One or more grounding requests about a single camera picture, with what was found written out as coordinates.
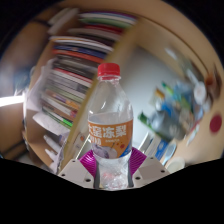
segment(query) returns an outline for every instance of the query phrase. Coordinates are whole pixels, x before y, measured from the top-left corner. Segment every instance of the wooden shelf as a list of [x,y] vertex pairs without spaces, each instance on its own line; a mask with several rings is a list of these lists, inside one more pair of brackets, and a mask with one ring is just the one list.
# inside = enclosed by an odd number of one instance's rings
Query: wooden shelf
[[[83,6],[84,8],[87,7],[87,3],[84,3],[83,1],[78,1],[80,3],[80,6]],[[114,9],[120,9],[122,11],[126,11],[127,5],[125,3],[126,1],[115,1]],[[157,6],[159,7],[158,4],[162,7],[162,10],[165,10],[166,6],[164,6],[164,3],[158,3],[160,1],[155,1],[157,2]],[[73,6],[75,1],[65,1],[64,3],[61,4],[61,6]],[[95,0],[94,3],[96,3],[95,7],[98,7],[99,9],[112,9],[113,7],[110,7],[108,3],[102,2]],[[154,56],[158,57],[161,59],[165,64],[167,64],[170,68],[172,68],[177,74],[180,75],[180,77],[183,77],[183,73],[181,69],[179,68],[178,64],[171,59],[166,52],[164,51],[165,47],[168,47],[170,44],[175,44],[175,46],[181,50],[185,55],[187,55],[194,63],[195,65],[199,68],[199,70],[202,72],[202,74],[205,76],[207,74],[208,69],[212,68],[213,63],[217,65],[218,71],[221,76],[223,76],[223,68],[221,66],[220,60],[218,59],[216,53],[214,52],[214,49],[210,46],[210,43],[206,40],[205,38],[201,35],[201,33],[197,33],[197,35],[194,35],[197,37],[197,40],[202,38],[202,43],[200,43],[200,46],[203,46],[204,48],[207,47],[207,55],[204,55],[203,52],[204,50],[202,47],[195,47],[194,50],[192,50],[192,47],[195,46],[195,44],[190,41],[191,38],[189,37],[188,34],[186,34],[186,31],[182,33],[178,32],[176,28],[173,28],[172,31],[172,23],[170,21],[162,21],[165,19],[161,19],[161,16],[158,16],[158,12],[152,12],[152,14],[155,17],[155,20],[153,20],[149,15],[148,9],[143,9],[145,6],[141,6],[143,13],[139,11],[139,3],[138,5],[135,4],[136,9],[133,5],[131,4],[131,9],[129,10],[131,13],[139,14],[140,17],[144,16],[145,18],[140,18],[139,22],[133,26],[131,29],[129,29],[125,34],[122,36],[121,40],[117,42],[115,45],[114,51],[108,55],[106,58],[105,62],[114,62],[118,63],[122,69],[122,67],[125,65],[127,62],[129,56],[133,52],[134,48],[136,46],[140,46],[150,53],[152,53]],[[149,3],[147,5],[150,5],[149,7],[153,7],[154,3]],[[169,6],[167,6],[167,11],[172,12]],[[187,23],[179,14],[176,14],[177,16],[180,16],[180,19],[184,21],[184,24],[186,25],[185,30],[191,30],[192,32],[195,31],[195,28],[193,24],[190,22]],[[64,34],[66,32],[66,29],[72,28],[72,27],[77,27],[78,22],[77,18],[74,18],[74,20],[68,22],[66,26],[63,28],[63,30],[60,31],[60,34]],[[186,34],[188,37],[189,41],[187,42],[186,39],[183,37],[183,33]],[[34,75],[31,80],[30,84],[30,89],[35,85],[36,81],[38,80],[41,72],[41,67],[46,65],[46,62],[53,58],[54,55],[52,55],[52,46],[53,43],[49,42],[48,45],[46,46],[45,50],[43,51]],[[62,161],[61,164],[61,169],[65,167],[65,165],[68,163],[68,161],[75,156],[77,156],[80,153],[80,144],[77,145],[76,141],[78,139],[78,136],[80,133],[82,133],[86,138],[88,136],[88,126],[87,126],[87,106],[88,103],[91,101],[91,96],[98,84],[97,76],[95,74],[92,82],[91,88],[88,90],[87,95],[85,97],[84,102],[82,103],[82,107],[78,111],[78,114],[76,116],[76,119],[73,123],[73,127],[70,131],[70,135],[68,137],[67,143],[64,147],[64,160]],[[197,134],[196,139],[194,142],[191,143],[189,147],[186,147],[186,141],[187,139],[181,141],[178,143],[177,150],[174,154],[174,156],[182,156],[184,159],[186,159],[187,162],[189,163],[198,163],[202,161],[209,161],[211,159],[215,159],[221,154],[221,148],[222,145],[224,145],[224,138],[222,137],[224,135],[224,127],[222,127],[221,131],[219,134],[214,137],[211,136],[211,134],[208,131],[208,126],[209,126],[209,121],[211,119],[211,116],[213,113],[216,111],[221,111],[224,116],[224,112],[221,110],[222,106],[222,99],[224,98],[224,93],[222,92],[222,95],[220,97],[220,100],[215,102],[213,105],[213,108],[210,113],[206,114],[201,121],[200,124],[200,131]],[[43,139],[43,135],[46,133],[46,130],[39,126],[33,119],[32,117],[34,116],[36,112],[33,111],[27,111],[27,132],[26,132],[26,139],[35,154],[49,167],[51,164],[51,159],[45,152],[45,148],[51,150],[51,148],[46,144],[46,142]],[[215,152],[212,152],[210,150],[211,147],[216,147],[217,150]]]

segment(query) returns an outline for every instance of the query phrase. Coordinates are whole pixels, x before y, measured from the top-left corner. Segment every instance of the bottle label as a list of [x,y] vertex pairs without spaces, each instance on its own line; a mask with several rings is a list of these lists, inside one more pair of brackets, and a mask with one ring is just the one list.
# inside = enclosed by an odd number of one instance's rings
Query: bottle label
[[89,123],[93,152],[107,159],[127,155],[132,149],[133,119],[120,124],[100,125]]

